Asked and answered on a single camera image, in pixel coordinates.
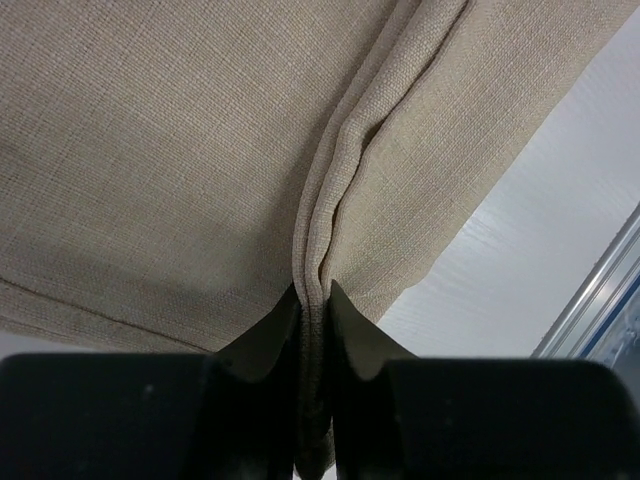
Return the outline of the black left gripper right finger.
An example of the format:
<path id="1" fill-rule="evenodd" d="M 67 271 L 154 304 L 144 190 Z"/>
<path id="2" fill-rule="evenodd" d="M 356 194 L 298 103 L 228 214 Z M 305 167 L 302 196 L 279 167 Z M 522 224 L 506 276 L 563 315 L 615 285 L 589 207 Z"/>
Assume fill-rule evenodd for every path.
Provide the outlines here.
<path id="1" fill-rule="evenodd" d="M 328 359 L 341 479 L 635 479 L 639 414 L 584 360 L 419 358 L 338 284 Z"/>

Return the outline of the beige cloth napkin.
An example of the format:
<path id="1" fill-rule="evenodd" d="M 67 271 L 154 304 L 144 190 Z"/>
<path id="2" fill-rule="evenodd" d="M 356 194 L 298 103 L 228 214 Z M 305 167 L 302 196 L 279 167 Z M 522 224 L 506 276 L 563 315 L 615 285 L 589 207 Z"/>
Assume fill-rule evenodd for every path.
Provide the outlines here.
<path id="1" fill-rule="evenodd" d="M 332 282 L 378 320 L 634 1 L 5 1 L 1 327 L 218 350 L 294 286 L 296 466 Z"/>

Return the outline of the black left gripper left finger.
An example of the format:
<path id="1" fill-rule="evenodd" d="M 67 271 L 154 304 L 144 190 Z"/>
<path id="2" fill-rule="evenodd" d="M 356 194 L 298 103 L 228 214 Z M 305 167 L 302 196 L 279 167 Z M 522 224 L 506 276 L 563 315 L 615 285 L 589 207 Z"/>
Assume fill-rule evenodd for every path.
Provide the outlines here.
<path id="1" fill-rule="evenodd" d="M 300 304 L 288 289 L 213 354 L 1 363 L 5 479 L 289 479 Z"/>

